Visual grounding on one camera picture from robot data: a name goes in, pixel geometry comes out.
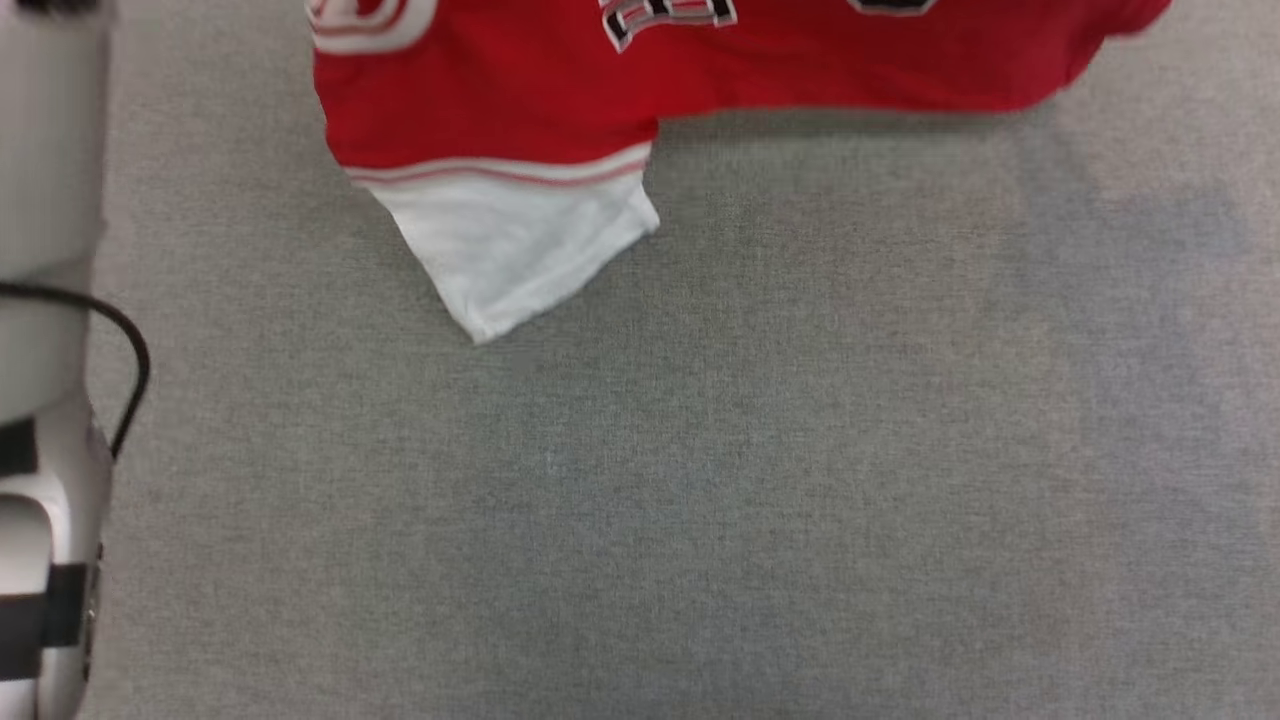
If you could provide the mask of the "red and white basketball jersey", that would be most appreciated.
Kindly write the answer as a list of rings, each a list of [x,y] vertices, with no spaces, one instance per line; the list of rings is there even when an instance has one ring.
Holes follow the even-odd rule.
[[[1172,0],[306,0],[326,145],[477,345],[660,218],[660,124],[721,111],[998,115]]]

